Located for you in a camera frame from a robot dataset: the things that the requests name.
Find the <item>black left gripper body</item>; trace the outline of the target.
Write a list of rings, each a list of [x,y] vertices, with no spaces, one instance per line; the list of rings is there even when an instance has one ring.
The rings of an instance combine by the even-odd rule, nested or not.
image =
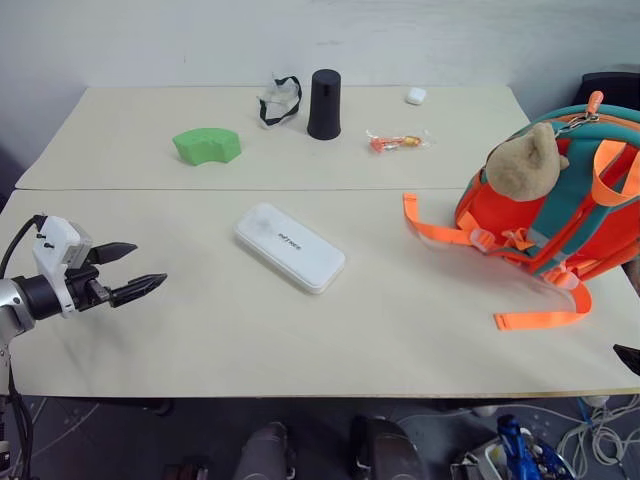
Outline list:
[[[97,265],[107,263],[105,246],[93,247],[78,268],[69,268],[65,273],[65,284],[75,309],[79,312],[106,303],[110,291],[98,281]]]

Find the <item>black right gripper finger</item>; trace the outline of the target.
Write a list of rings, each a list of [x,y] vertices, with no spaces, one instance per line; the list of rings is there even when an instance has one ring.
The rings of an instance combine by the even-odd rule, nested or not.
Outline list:
[[[636,375],[640,375],[640,350],[615,344],[613,350],[623,364]]]

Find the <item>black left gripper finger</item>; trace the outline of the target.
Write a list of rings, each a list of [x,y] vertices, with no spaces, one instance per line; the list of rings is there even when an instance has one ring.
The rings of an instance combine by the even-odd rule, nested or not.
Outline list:
[[[130,280],[126,285],[109,290],[109,304],[120,307],[149,294],[167,279],[166,273],[147,274]]]
[[[104,265],[117,261],[137,249],[137,246],[126,242],[111,242],[96,247],[96,264]]]

